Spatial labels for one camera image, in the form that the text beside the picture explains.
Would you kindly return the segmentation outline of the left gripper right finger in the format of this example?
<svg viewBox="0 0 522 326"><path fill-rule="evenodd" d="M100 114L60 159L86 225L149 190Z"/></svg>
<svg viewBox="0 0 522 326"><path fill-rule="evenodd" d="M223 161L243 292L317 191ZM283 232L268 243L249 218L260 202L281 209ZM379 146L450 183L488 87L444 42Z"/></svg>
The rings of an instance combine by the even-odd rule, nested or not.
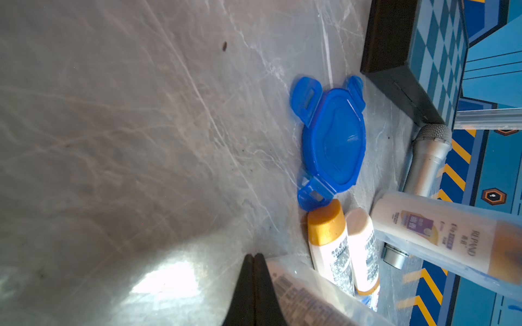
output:
<svg viewBox="0 0 522 326"><path fill-rule="evenodd" d="M287 325L261 253L254 256L254 293L256 325Z"/></svg>

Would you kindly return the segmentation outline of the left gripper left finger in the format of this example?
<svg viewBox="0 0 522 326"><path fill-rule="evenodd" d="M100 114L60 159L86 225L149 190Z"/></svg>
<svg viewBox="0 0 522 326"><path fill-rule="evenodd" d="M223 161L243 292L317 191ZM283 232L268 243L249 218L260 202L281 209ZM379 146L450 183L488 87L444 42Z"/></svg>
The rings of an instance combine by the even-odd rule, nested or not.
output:
<svg viewBox="0 0 522 326"><path fill-rule="evenodd" d="M254 257L244 258L223 325L255 325Z"/></svg>

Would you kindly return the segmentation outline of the clear plastic container back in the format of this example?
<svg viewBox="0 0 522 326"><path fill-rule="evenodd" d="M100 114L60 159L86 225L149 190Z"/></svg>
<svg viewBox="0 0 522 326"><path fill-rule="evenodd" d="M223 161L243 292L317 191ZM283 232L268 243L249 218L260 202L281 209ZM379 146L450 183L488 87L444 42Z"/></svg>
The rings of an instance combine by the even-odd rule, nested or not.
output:
<svg viewBox="0 0 522 326"><path fill-rule="evenodd" d="M296 258L270 258L266 264L288 325L391 324Z"/></svg>

